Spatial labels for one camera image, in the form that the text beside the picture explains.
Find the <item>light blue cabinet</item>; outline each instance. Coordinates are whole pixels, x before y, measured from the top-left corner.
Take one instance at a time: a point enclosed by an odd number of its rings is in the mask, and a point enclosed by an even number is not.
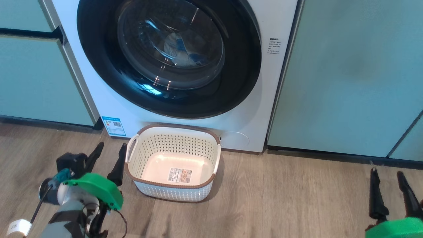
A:
[[[94,125],[58,40],[0,35],[0,115]]]
[[[305,1],[268,145],[386,157],[423,109],[423,1]]]
[[[423,117],[411,128],[390,158],[423,161]]]
[[[38,0],[0,0],[0,28],[53,30]]]

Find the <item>basket label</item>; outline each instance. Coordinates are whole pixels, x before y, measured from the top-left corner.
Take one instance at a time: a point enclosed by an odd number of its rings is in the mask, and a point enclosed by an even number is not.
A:
[[[171,168],[168,181],[177,183],[190,183],[192,170]]]
[[[119,118],[103,117],[104,126],[107,129],[109,135],[113,136],[126,136],[122,122]]]

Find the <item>white sticker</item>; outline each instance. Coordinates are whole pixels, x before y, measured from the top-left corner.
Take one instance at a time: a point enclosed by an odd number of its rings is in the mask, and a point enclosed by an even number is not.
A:
[[[109,135],[126,136],[125,130],[122,126],[122,122],[119,118],[104,116],[103,120],[104,120],[104,126],[109,132]]]
[[[279,54],[280,51],[280,41],[279,38],[270,38],[269,47],[267,48],[267,53],[272,55]]]
[[[32,224],[25,219],[14,221],[10,223],[9,229],[7,230],[7,235],[13,232],[21,232],[22,234],[24,234],[24,236],[27,236],[29,230],[31,229],[31,226]]]
[[[177,183],[190,183],[192,170],[171,168],[168,181]]]

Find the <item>brown basket rim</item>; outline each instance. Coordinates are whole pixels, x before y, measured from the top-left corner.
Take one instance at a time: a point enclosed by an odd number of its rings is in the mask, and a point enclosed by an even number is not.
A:
[[[213,132],[206,130],[206,129],[203,129],[203,128],[191,127],[191,126],[186,126],[186,125],[156,123],[156,124],[151,124],[151,125],[143,127],[140,131],[138,131],[137,134],[141,135],[142,132],[144,132],[147,129],[153,128],[153,127],[173,127],[173,128],[181,128],[181,129],[188,129],[188,130],[196,130],[196,131],[205,132],[205,133],[213,136],[213,138],[216,140],[216,143],[220,144],[220,140],[219,140],[218,136],[216,134],[214,134]],[[125,163],[125,170],[126,170],[126,173],[128,174],[128,176],[132,180],[134,180],[135,182],[146,183],[146,184],[149,184],[149,185],[154,185],[154,186],[159,186],[159,187],[164,187],[164,188],[185,188],[185,189],[203,188],[203,187],[207,186],[209,183],[211,183],[213,181],[214,177],[216,176],[216,174],[213,173],[206,182],[199,184],[199,185],[172,185],[172,184],[157,183],[157,182],[152,182],[152,181],[147,181],[147,180],[142,180],[142,179],[136,178],[129,171],[128,163]]]

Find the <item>laundry basket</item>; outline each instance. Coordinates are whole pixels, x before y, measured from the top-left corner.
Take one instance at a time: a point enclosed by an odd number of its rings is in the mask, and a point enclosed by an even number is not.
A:
[[[149,125],[129,141],[125,170],[145,195],[198,202],[210,193],[220,150],[220,141],[212,132]]]

